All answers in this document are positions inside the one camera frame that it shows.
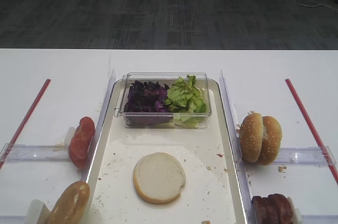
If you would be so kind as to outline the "toasted bun slice left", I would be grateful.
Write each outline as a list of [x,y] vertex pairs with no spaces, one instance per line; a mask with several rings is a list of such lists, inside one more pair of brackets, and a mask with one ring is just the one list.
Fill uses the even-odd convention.
[[83,181],[69,185],[58,198],[47,223],[79,223],[90,196],[90,186]]

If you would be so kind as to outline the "white pusher block patties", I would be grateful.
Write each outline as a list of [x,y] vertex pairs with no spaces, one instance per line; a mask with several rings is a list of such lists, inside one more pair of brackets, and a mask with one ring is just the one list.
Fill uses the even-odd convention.
[[288,197],[287,200],[289,201],[292,211],[293,211],[293,217],[292,217],[293,224],[303,224],[304,220],[303,220],[300,210],[294,206],[294,203],[291,197]]

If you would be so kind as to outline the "clear plastic salad container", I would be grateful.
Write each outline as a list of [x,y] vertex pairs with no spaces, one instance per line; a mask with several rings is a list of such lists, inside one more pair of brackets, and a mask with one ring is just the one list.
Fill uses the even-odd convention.
[[[137,81],[159,83],[169,88],[179,78],[196,76],[195,87],[200,89],[208,111],[206,113],[125,113],[129,88]],[[205,128],[212,114],[207,75],[203,72],[130,72],[123,76],[120,96],[118,98],[115,115],[124,120],[125,126],[130,128]]]

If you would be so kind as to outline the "sesame bun piece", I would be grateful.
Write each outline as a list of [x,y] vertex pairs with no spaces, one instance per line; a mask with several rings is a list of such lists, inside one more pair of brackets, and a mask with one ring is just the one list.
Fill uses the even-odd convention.
[[262,115],[252,113],[247,115],[240,126],[239,143],[242,158],[254,163],[258,160],[262,147],[264,133]]
[[262,137],[261,152],[257,163],[260,165],[271,164],[278,156],[282,129],[278,120],[271,116],[264,116],[263,118],[264,133]]

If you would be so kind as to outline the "clear pusher track upper left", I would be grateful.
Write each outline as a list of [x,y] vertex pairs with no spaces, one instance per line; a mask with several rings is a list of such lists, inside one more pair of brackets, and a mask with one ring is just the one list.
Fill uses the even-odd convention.
[[68,150],[61,145],[5,144],[1,162],[67,162]]

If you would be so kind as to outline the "purple lettuce leaves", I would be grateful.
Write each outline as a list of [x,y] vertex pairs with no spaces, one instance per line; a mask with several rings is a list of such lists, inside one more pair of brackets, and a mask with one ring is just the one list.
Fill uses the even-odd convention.
[[158,82],[141,82],[135,80],[129,88],[125,113],[167,113],[164,104],[167,99],[168,85],[161,86]]

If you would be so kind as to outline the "white pusher block bun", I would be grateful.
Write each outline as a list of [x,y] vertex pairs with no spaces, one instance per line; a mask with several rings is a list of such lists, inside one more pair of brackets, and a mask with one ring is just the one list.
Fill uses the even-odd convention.
[[47,224],[50,214],[44,202],[34,199],[29,205],[24,224]]

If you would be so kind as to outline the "red rail strip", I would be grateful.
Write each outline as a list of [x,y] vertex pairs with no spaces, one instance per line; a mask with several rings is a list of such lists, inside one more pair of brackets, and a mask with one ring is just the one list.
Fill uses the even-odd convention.
[[326,159],[326,162],[328,164],[328,168],[330,169],[330,171],[331,171],[331,173],[332,173],[332,175],[335,179],[335,182],[337,182],[337,169],[335,167],[335,164],[333,164],[333,162],[332,162],[333,158],[330,157],[327,148],[325,147],[323,141],[321,140],[321,137],[319,136],[311,118],[309,117],[308,112],[306,111],[306,109],[305,109],[296,89],[294,88],[294,86],[291,82],[291,80],[285,79],[285,82],[286,82],[291,94],[293,95],[293,98],[295,99],[295,101],[296,101],[296,103],[297,103],[297,105],[298,105],[298,107],[299,107],[299,109],[300,109],[300,111],[301,111],[301,113],[302,113],[302,115],[303,115],[303,117],[304,117],[304,119],[305,119],[305,121],[306,121],[306,123],[307,123],[316,143],[317,143],[317,145],[318,145],[318,147],[321,149],[322,154],[323,154],[323,156]]
[[45,83],[43,84],[42,88],[40,89],[38,95],[35,97],[33,103],[31,104],[29,110],[27,111],[26,115],[24,116],[23,120],[21,121],[18,129],[16,130],[15,134],[13,135],[11,141],[8,143],[6,147],[4,147],[4,153],[1,157],[1,165],[0,168],[3,167],[5,160],[10,153],[13,145],[16,143],[20,133],[22,132],[23,128],[25,127],[27,121],[30,119],[32,113],[34,112],[36,106],[38,105],[39,101],[41,100],[42,96],[44,95],[47,87],[49,86],[51,79],[46,79]]

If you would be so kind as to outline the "tomato slices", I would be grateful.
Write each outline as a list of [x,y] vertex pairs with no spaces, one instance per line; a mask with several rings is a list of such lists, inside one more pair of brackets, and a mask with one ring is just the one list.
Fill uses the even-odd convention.
[[88,149],[95,133],[95,124],[90,117],[80,119],[69,145],[69,158],[73,164],[84,169],[88,158]]

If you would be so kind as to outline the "right red rail strip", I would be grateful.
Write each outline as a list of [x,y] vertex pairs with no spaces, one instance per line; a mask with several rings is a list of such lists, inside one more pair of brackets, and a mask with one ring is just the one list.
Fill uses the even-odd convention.
[[306,109],[305,109],[296,89],[294,88],[294,86],[291,82],[291,80],[285,79],[285,82],[286,82],[291,94],[293,95],[293,98],[295,99],[295,101],[296,101],[296,103],[297,103],[297,105],[298,105],[298,107],[299,107],[299,109],[300,109],[300,111],[301,111],[301,113],[302,113],[302,115],[303,115],[303,117],[304,117],[304,119],[305,119],[305,121],[306,121],[306,123],[307,123],[316,143],[317,143],[317,145],[318,145],[318,147],[321,149],[322,154],[323,154],[323,156],[326,159],[326,162],[328,164],[328,168],[330,169],[330,171],[331,171],[331,173],[332,173],[332,175],[335,179],[335,182],[337,182],[337,169],[335,167],[335,164],[333,164],[333,162],[332,162],[333,158],[330,157],[327,148],[325,147],[323,141],[321,140],[321,137],[319,136],[311,118],[309,117],[308,112],[306,111]]

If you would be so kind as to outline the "left red rail strip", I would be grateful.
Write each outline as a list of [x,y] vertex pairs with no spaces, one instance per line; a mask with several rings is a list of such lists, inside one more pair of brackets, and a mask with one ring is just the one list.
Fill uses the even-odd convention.
[[6,147],[4,147],[4,153],[1,157],[1,165],[0,168],[3,167],[5,160],[10,153],[13,145],[16,143],[20,133],[22,132],[23,128],[25,127],[27,121],[30,119],[32,113],[34,112],[36,106],[38,105],[39,101],[41,100],[42,96],[44,95],[47,87],[49,86],[51,79],[46,79],[45,83],[43,84],[42,88],[40,89],[38,95],[35,97],[33,103],[31,104],[29,110],[27,111],[26,115],[24,116],[23,120],[21,121],[18,129],[16,130],[15,134],[13,135],[11,141],[8,143]]

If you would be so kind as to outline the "green lettuce in container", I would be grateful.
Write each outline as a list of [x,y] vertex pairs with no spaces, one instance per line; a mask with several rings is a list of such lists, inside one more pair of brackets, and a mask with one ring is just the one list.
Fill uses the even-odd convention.
[[206,103],[200,89],[195,87],[196,76],[179,77],[167,90],[164,104],[174,113],[206,113]]

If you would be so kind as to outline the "white metal tray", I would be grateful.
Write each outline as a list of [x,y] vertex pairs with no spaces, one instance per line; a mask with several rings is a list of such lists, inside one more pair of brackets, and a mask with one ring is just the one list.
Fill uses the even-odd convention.
[[[209,81],[212,114],[205,129],[127,128],[115,117],[123,95],[117,81],[102,129],[91,174],[91,205],[83,223],[246,223],[218,84]],[[140,158],[155,152],[174,156],[186,184],[180,197],[167,204],[142,200],[133,186]]]

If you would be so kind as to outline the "clear pusher track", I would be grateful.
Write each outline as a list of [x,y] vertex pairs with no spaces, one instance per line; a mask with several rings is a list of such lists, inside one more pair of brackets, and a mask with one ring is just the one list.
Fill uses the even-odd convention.
[[304,224],[338,224],[338,215],[302,215]]
[[280,148],[273,164],[336,165],[329,147]]
[[61,145],[5,144],[1,162],[67,162],[68,150]]

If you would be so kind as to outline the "bottom bun half on tray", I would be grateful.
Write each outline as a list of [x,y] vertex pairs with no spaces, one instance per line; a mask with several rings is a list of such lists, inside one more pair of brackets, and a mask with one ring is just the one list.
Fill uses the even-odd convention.
[[176,200],[185,187],[186,176],[173,156],[156,152],[143,156],[133,170],[133,184],[143,200],[165,204]]

